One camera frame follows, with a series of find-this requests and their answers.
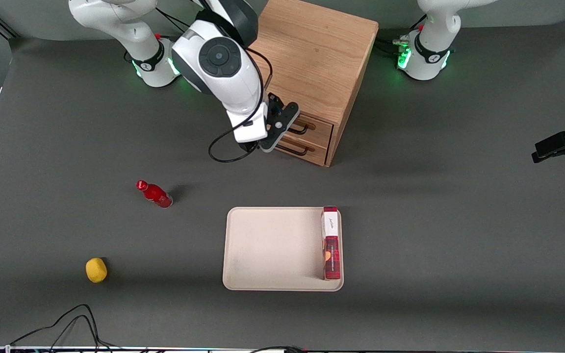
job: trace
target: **green led light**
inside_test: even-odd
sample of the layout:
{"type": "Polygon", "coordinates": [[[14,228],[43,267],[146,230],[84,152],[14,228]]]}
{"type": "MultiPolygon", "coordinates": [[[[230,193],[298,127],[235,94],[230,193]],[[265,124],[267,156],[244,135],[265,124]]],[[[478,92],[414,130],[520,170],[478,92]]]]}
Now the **green led light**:
{"type": "Polygon", "coordinates": [[[140,78],[143,78],[143,76],[141,76],[141,72],[139,71],[139,68],[134,63],[134,60],[132,61],[132,66],[134,66],[134,68],[136,69],[137,76],[139,76],[140,78]]]}
{"type": "Polygon", "coordinates": [[[411,49],[406,49],[401,56],[398,58],[398,66],[401,69],[405,69],[407,64],[409,63],[409,59],[411,58],[411,49]]]}
{"type": "Polygon", "coordinates": [[[167,58],[167,62],[169,63],[171,70],[173,71],[174,74],[179,75],[180,71],[178,71],[176,69],[176,67],[173,65],[173,60],[171,58],[167,58]]]}
{"type": "Polygon", "coordinates": [[[446,58],[444,58],[444,63],[441,65],[442,69],[444,69],[444,67],[446,67],[446,64],[448,63],[448,57],[450,56],[450,50],[448,50],[448,53],[446,53],[446,58]]]}

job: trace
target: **wooden cabinet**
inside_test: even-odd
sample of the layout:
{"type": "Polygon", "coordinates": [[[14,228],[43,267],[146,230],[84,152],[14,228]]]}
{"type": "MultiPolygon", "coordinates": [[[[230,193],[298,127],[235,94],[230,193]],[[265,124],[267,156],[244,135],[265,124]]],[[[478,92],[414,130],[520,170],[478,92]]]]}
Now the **wooden cabinet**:
{"type": "MultiPolygon", "coordinates": [[[[267,90],[301,112],[278,150],[330,166],[378,29],[374,21],[301,0],[269,0],[251,48],[274,67],[267,90]]],[[[266,78],[269,67],[253,58],[266,78]]]]}

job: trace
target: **wall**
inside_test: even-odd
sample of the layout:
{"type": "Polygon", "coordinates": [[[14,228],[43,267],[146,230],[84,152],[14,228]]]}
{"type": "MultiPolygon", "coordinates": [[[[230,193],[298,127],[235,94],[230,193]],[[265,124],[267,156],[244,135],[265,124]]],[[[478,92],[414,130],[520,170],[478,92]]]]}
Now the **wall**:
{"type": "MultiPolygon", "coordinates": [[[[248,0],[260,12],[267,0],[248,0]]],[[[309,0],[314,4],[370,18],[381,28],[403,28],[422,15],[415,0],[309,0]]],[[[190,23],[198,11],[189,0],[158,0],[158,7],[190,23]]],[[[565,0],[500,0],[461,13],[464,27],[549,25],[565,20],[565,0]]],[[[22,36],[52,40],[106,38],[82,28],[69,14],[66,0],[0,0],[0,17],[22,36]]],[[[144,16],[154,31],[177,34],[158,13],[144,16]]]]}

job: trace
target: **wooden drawer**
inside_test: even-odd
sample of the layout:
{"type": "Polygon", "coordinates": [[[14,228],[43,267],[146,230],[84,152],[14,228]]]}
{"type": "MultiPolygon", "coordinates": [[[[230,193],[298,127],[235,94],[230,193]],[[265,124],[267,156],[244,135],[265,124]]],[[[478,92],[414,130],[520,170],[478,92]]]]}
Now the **wooden drawer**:
{"type": "Polygon", "coordinates": [[[278,142],[276,149],[320,166],[323,166],[326,161],[326,148],[311,145],[309,143],[303,144],[300,141],[289,140],[285,137],[278,142]]]}
{"type": "Polygon", "coordinates": [[[291,129],[293,130],[285,132],[284,136],[288,138],[287,140],[291,139],[300,143],[305,141],[328,149],[333,125],[300,114],[291,125],[291,129]]]}

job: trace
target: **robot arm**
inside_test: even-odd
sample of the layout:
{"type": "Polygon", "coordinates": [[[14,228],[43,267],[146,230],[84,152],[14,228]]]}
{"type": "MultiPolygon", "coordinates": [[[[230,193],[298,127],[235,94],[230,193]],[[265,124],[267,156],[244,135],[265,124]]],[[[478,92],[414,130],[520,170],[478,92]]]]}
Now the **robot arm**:
{"type": "MultiPolygon", "coordinates": [[[[269,99],[258,67],[245,51],[257,38],[256,13],[244,0],[198,3],[204,10],[173,45],[175,65],[195,89],[221,101],[238,143],[267,139],[269,99]]],[[[285,130],[293,119],[284,123],[285,130]]],[[[261,147],[268,152],[274,145],[261,147]]]]}
{"type": "Polygon", "coordinates": [[[463,9],[484,6],[498,0],[417,0],[428,19],[423,29],[414,29],[395,40],[402,45],[398,68],[416,80],[431,80],[446,66],[450,45],[462,28],[457,14],[463,9]]]}
{"type": "Polygon", "coordinates": [[[245,51],[258,36],[257,14],[245,0],[194,2],[204,9],[175,44],[155,38],[139,20],[156,0],[69,0],[69,10],[82,26],[119,40],[148,85],[168,85],[182,73],[195,89],[221,101],[244,149],[270,152],[300,111],[293,102],[283,109],[280,99],[266,94],[245,51]]]}
{"type": "Polygon", "coordinates": [[[171,42],[157,40],[150,26],[139,20],[155,7],[156,0],[69,0],[69,11],[78,23],[118,40],[143,81],[163,87],[179,73],[171,62],[171,42]]]}

